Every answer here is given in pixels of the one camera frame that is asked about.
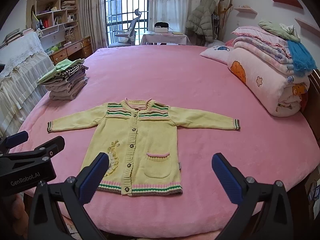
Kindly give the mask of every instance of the blue cloth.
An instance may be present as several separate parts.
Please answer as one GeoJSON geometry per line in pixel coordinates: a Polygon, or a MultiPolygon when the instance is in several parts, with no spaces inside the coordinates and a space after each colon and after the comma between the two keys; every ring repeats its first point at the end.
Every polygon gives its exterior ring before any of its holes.
{"type": "Polygon", "coordinates": [[[301,42],[287,41],[293,60],[293,70],[297,76],[304,76],[306,72],[316,69],[316,62],[301,42]]]}

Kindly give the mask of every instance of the green folded garment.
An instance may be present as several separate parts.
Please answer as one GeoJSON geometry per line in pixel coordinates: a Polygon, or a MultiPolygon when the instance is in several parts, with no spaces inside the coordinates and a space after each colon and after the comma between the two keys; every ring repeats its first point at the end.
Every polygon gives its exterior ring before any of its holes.
{"type": "Polygon", "coordinates": [[[84,62],[84,59],[77,59],[75,61],[71,61],[68,59],[64,59],[60,61],[57,65],[54,66],[53,70],[45,74],[42,78],[39,79],[37,82],[38,84],[41,84],[43,82],[46,82],[47,80],[53,78],[57,73],[66,70],[67,68],[73,67],[77,64],[81,64],[84,62]]]}
{"type": "Polygon", "coordinates": [[[271,22],[261,20],[258,23],[258,25],[263,30],[270,32],[271,34],[278,36],[284,40],[300,42],[300,38],[298,38],[292,34],[287,33],[284,29],[281,28],[280,24],[278,24],[278,23],[271,23],[271,22]]]}

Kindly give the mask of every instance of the drawer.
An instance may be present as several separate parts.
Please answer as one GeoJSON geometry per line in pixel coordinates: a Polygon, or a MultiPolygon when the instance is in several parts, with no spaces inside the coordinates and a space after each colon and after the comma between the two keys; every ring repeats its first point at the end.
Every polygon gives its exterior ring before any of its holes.
{"type": "Polygon", "coordinates": [[[91,39],[87,38],[87,39],[83,40],[82,44],[83,44],[83,47],[86,47],[86,46],[90,45],[91,44],[91,39]]]}
{"type": "Polygon", "coordinates": [[[92,54],[92,47],[91,45],[86,46],[85,48],[83,48],[83,53],[84,53],[84,57],[87,58],[92,54]]]}
{"type": "Polygon", "coordinates": [[[51,57],[53,59],[53,64],[56,65],[60,61],[66,59],[68,57],[68,55],[67,55],[67,51],[65,49],[63,49],[62,51],[52,55],[51,57]]]}
{"type": "Polygon", "coordinates": [[[73,53],[75,53],[76,51],[82,49],[82,44],[81,41],[71,45],[70,47],[67,48],[67,54],[71,55],[73,53]]]}

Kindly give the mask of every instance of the puffer jacket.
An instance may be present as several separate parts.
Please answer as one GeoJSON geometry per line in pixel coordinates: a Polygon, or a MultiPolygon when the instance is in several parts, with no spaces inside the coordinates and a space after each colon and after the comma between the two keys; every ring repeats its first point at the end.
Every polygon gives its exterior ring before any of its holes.
{"type": "Polygon", "coordinates": [[[198,35],[204,35],[207,42],[213,42],[211,15],[216,7],[215,0],[201,0],[200,5],[189,15],[186,28],[198,35]]]}

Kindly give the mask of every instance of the human hand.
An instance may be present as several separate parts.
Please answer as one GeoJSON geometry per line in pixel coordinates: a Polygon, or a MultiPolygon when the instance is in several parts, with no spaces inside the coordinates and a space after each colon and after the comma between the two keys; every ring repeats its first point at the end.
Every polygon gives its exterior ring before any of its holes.
{"type": "Polygon", "coordinates": [[[27,239],[29,217],[24,210],[24,203],[19,194],[16,194],[16,199],[12,203],[11,212],[15,218],[12,225],[13,230],[17,235],[23,236],[23,238],[27,239]]]}

